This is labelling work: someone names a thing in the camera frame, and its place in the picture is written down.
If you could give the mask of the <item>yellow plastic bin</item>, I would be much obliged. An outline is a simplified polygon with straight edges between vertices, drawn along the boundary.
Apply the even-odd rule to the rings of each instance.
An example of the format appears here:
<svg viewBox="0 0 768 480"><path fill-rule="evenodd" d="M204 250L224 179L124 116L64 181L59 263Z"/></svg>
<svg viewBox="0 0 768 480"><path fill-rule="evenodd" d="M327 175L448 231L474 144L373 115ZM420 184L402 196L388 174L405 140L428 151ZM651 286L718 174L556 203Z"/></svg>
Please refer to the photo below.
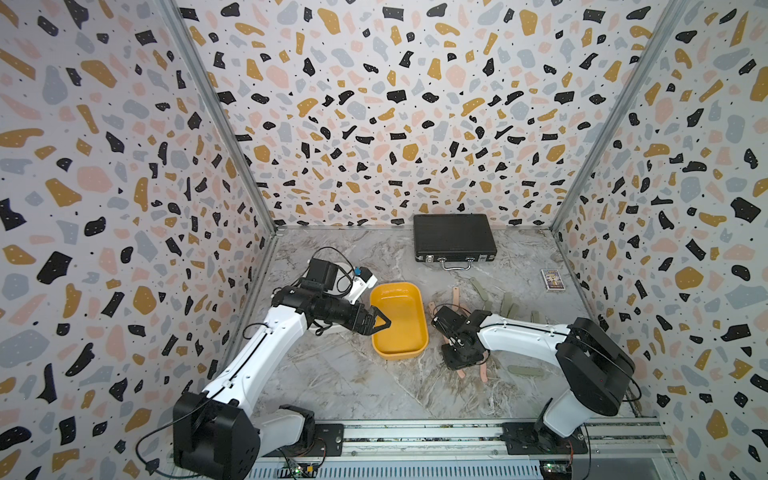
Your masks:
<svg viewBox="0 0 768 480"><path fill-rule="evenodd" d="M374 350L385 360L418 357L429 343L425 309L419 288L410 282L376 286L370 303L391 325L372 336Z"/></svg>

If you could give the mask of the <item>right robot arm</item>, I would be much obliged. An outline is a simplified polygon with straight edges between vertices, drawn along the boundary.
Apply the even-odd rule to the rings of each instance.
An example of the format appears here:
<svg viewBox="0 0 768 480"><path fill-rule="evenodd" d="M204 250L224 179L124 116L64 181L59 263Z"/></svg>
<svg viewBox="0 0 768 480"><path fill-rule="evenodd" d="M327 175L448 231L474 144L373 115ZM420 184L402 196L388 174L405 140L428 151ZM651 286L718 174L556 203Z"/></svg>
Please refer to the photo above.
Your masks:
<svg viewBox="0 0 768 480"><path fill-rule="evenodd" d="M466 313L442 306L434 313L432 325L447 339L441 355L451 370L478 366L494 351L559 368L567 388L545 404L528 434L544 449L554 448L595 416L616 416L634 383L633 360L588 318L543 325L485 310Z"/></svg>

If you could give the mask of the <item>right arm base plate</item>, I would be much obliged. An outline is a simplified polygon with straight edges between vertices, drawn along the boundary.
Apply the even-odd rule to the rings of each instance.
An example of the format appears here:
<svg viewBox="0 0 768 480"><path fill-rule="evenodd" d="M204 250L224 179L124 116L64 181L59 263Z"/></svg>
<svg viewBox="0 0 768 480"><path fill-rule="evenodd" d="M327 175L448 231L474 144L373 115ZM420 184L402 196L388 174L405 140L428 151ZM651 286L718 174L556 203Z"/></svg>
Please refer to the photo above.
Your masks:
<svg viewBox="0 0 768 480"><path fill-rule="evenodd" d="M567 438L558 436L536 422L513 421L501 424L501 440L509 455L587 454L584 434L578 428Z"/></svg>

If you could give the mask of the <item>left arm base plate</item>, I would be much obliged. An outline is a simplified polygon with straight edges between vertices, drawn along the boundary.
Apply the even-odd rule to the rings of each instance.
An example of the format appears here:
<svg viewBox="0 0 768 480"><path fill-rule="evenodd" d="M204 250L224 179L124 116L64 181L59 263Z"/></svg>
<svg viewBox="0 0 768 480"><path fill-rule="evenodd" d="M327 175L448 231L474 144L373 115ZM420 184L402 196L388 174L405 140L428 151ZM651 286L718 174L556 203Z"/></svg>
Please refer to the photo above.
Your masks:
<svg viewBox="0 0 768 480"><path fill-rule="evenodd" d="M313 456L313 457L340 457L344 443L343 423L315 423L311 427L304 427L299 440L291 445L286 445L266 453L266 457L278 457L281 452L289 457Z"/></svg>

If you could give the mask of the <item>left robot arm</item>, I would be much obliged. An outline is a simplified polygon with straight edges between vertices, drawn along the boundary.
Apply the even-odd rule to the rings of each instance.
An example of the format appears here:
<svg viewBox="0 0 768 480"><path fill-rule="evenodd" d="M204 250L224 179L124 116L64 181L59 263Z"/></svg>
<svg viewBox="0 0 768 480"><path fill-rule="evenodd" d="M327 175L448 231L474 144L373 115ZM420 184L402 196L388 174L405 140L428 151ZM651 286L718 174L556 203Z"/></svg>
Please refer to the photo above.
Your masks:
<svg viewBox="0 0 768 480"><path fill-rule="evenodd" d="M345 329L372 336L390 327L362 295L377 283L367 267L312 256L292 283L274 290L265 317L232 362L200 393L185 392L173 407L173 463L182 478L243 479L255 461L274 451L303 452L315 437L313 412L284 405L251 418L279 363L306 332Z"/></svg>

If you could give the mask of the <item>green knife near arm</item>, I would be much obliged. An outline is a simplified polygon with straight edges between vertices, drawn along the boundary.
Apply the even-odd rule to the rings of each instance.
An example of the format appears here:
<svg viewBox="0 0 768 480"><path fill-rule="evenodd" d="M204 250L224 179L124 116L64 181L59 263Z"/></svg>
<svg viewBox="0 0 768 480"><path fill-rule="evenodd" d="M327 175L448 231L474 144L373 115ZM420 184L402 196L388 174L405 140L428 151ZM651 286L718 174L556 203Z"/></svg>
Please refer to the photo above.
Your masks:
<svg viewBox="0 0 768 480"><path fill-rule="evenodd" d="M519 365L509 365L507 371L512 375L531 378L546 377L549 374L546 369Z"/></svg>

